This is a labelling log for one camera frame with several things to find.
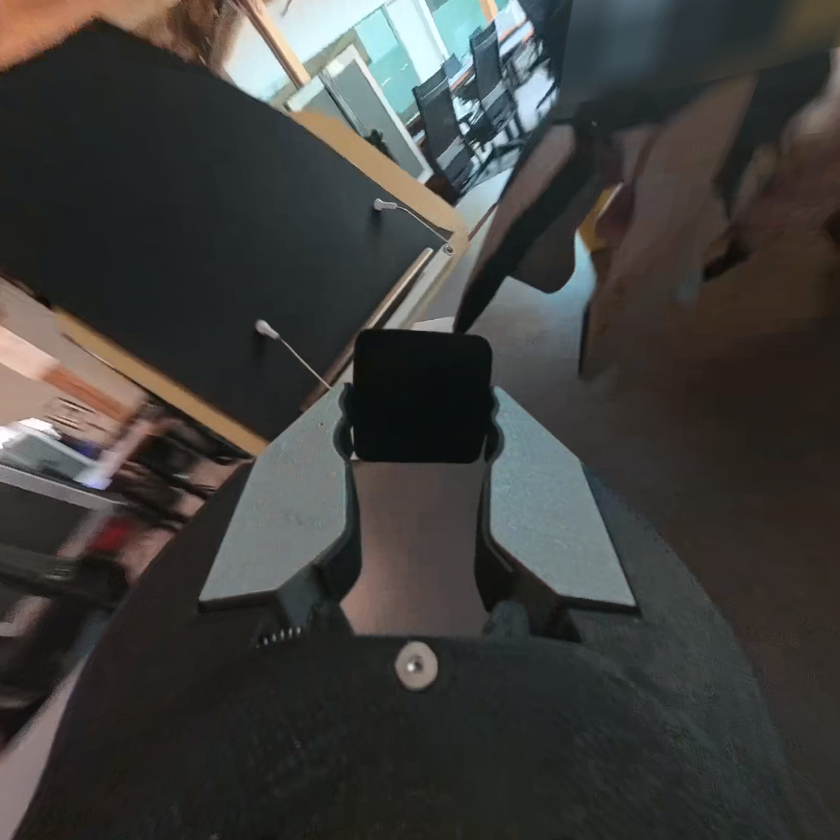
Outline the blue and black foam block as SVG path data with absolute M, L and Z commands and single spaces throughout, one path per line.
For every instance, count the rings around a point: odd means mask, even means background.
M 490 428 L 492 361 L 490 344 L 475 335 L 360 332 L 347 403 L 358 459 L 476 462 Z

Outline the white framed board stand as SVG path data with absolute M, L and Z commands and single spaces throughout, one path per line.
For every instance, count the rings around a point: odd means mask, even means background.
M 337 119 L 417 181 L 425 183 L 433 175 L 424 154 L 353 45 L 295 91 L 283 109 Z

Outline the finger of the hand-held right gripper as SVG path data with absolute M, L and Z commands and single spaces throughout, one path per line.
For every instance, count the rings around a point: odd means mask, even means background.
M 511 175 L 469 276 L 453 330 L 466 332 L 537 239 L 581 191 L 581 139 L 569 124 L 545 128 Z

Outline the black mesh office chair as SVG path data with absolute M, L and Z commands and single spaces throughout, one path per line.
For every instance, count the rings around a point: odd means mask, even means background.
M 502 69 L 495 22 L 469 37 L 469 49 L 478 103 L 477 125 L 493 138 L 504 133 L 510 142 L 519 142 L 523 127 L 517 101 Z
M 444 195 L 458 199 L 469 188 L 475 156 L 456 116 L 446 66 L 413 89 L 418 115 L 423 123 L 424 154 Z

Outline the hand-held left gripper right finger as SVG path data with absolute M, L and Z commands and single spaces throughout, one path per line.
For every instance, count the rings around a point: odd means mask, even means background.
M 567 602 L 637 608 L 581 461 L 500 387 L 492 395 L 489 546 Z

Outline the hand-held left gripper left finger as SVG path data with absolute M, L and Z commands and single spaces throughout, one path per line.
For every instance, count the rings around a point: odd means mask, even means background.
M 332 388 L 255 460 L 203 589 L 202 606 L 341 602 L 359 580 L 352 385 Z

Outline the black board with wooden edge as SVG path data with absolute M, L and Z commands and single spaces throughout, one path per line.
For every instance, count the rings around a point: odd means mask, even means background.
M 2 278 L 83 348 L 257 454 L 355 338 L 414 308 L 456 255 L 299 122 L 119 28 L 2 71 Z

